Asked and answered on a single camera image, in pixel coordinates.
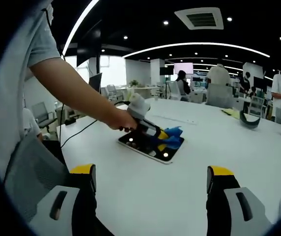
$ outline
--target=white table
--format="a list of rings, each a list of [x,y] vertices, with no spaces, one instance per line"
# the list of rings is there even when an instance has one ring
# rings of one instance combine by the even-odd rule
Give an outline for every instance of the white table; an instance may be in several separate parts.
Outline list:
[[[100,122],[62,150],[69,169],[96,164],[97,216],[114,235],[206,235],[209,165],[233,171],[275,223],[281,198],[281,125],[261,119],[257,129],[249,130],[216,107],[164,99],[148,102],[150,121],[184,131],[185,141],[170,165],[118,144],[124,133]],[[63,125],[62,143],[92,121],[85,117]]]
[[[157,86],[152,86],[152,87],[123,87],[123,88],[118,88],[117,90],[120,90],[123,92],[124,94],[124,99],[127,98],[128,93],[130,92],[131,94],[137,92],[138,94],[140,94],[143,98],[151,98],[151,92],[152,90],[158,90],[159,87]]]

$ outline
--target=potted plant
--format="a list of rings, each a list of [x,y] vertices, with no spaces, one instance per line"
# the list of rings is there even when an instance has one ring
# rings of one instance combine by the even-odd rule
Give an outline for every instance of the potted plant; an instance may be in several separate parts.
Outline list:
[[[139,82],[138,82],[137,80],[132,80],[132,81],[130,82],[130,86],[131,86],[131,87],[136,87],[137,85],[139,85]]]

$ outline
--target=ceiling air vent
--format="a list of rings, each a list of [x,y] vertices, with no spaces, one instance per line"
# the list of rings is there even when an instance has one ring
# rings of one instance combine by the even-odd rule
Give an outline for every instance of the ceiling air vent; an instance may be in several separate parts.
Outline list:
[[[175,12],[190,30],[223,30],[224,22],[217,7],[192,8]]]

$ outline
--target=person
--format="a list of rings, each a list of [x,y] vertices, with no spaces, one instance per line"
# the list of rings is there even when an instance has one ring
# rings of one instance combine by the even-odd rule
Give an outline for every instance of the person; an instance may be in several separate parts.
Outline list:
[[[229,72],[221,64],[221,59],[216,66],[210,68],[207,73],[207,82],[217,85],[231,85],[231,78]]]
[[[251,77],[251,74],[249,72],[246,72],[245,76],[240,79],[240,92],[248,93],[248,91],[250,90],[251,84],[249,82],[249,77]]]
[[[273,97],[273,111],[272,111],[272,120],[275,121],[276,109],[281,109],[281,72],[274,75],[273,85],[272,85],[272,97]]]
[[[249,97],[252,98],[252,96],[256,96],[256,88],[254,86],[251,87],[252,92],[250,92]]]
[[[41,142],[43,141],[43,136],[39,125],[37,124],[32,112],[27,108],[23,108],[23,123],[25,135],[27,135],[29,132],[34,132],[37,138]]]
[[[40,0],[25,14],[0,60],[0,179],[17,144],[25,137],[23,83],[29,68],[59,101],[105,123],[111,129],[135,129],[136,121],[87,84],[61,59],[50,30],[52,0]]]
[[[178,87],[179,87],[179,90],[180,90],[180,93],[182,96],[185,96],[186,94],[190,94],[191,89],[190,89],[188,82],[186,81],[185,71],[183,71],[183,70],[179,71],[176,82],[178,84]]]

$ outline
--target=tablet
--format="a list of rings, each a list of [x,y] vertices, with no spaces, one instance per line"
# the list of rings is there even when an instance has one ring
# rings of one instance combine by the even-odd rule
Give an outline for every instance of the tablet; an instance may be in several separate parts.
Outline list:
[[[164,164],[172,163],[174,156],[181,147],[178,149],[166,147],[162,151],[159,151],[157,146],[152,145],[151,136],[139,130],[134,130],[122,136],[118,141],[128,148]]]

